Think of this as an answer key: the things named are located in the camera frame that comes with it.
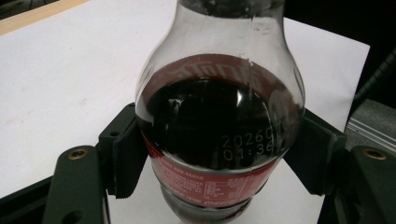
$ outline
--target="plastic bottle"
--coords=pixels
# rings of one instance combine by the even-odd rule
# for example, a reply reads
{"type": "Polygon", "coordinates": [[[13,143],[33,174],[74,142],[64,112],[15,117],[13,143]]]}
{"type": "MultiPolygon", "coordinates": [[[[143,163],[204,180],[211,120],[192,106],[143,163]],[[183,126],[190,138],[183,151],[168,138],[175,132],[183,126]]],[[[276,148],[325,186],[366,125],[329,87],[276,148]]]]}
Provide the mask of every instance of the plastic bottle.
{"type": "Polygon", "coordinates": [[[138,82],[163,197],[186,223],[238,217],[296,138],[304,86],[283,0],[178,0],[138,82]]]}

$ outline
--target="clear plastic bottle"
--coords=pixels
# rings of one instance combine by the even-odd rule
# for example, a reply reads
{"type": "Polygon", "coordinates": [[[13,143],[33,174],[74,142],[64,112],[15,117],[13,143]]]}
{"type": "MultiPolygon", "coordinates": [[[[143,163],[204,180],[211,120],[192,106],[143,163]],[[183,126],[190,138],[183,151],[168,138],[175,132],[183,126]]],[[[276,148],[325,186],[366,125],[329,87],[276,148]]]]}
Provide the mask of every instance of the clear plastic bottle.
{"type": "Polygon", "coordinates": [[[137,85],[163,196],[186,223],[238,217],[294,142],[304,86],[283,0],[178,0],[137,85]]]}

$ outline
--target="black metal frame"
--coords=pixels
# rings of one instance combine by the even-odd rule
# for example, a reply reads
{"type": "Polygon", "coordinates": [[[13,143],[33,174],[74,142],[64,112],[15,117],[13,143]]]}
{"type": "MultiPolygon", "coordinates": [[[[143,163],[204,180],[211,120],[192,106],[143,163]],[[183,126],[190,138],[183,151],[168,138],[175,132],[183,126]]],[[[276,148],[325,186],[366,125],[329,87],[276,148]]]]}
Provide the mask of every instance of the black metal frame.
{"type": "MultiPolygon", "coordinates": [[[[285,161],[311,194],[326,195],[319,224],[396,223],[396,158],[377,148],[345,150],[347,137],[306,110],[285,161]]],[[[134,104],[125,106],[95,147],[73,147],[52,177],[0,200],[0,224],[110,223],[107,194],[134,192],[147,159],[134,104]]]]}

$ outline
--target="bottle neck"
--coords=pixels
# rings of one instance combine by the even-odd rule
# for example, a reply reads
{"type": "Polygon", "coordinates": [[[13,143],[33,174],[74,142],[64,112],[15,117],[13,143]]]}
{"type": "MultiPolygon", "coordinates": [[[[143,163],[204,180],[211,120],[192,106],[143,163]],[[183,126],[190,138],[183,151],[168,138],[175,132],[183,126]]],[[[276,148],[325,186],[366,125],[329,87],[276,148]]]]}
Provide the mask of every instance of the bottle neck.
{"type": "Polygon", "coordinates": [[[207,16],[241,19],[266,17],[272,8],[283,7],[285,0],[178,0],[192,10],[207,16]]]}
{"type": "Polygon", "coordinates": [[[188,2],[199,5],[204,0],[178,0],[171,30],[150,59],[155,62],[153,71],[199,54],[224,54],[247,59],[274,74],[285,68],[279,62],[291,60],[288,52],[283,50],[287,48],[283,32],[283,4],[266,10],[263,17],[222,18],[196,12],[191,5],[186,5],[188,2]]]}

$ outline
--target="bottle base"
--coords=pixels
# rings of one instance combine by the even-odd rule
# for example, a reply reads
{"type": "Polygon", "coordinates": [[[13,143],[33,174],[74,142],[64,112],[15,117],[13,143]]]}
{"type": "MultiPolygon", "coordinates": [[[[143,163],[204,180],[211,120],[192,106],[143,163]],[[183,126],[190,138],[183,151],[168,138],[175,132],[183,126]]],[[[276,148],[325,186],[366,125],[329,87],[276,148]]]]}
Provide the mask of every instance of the bottle base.
{"type": "Polygon", "coordinates": [[[247,199],[233,206],[206,208],[183,202],[174,194],[161,186],[163,197],[173,212],[186,224],[228,223],[239,217],[250,205],[247,199]]]}

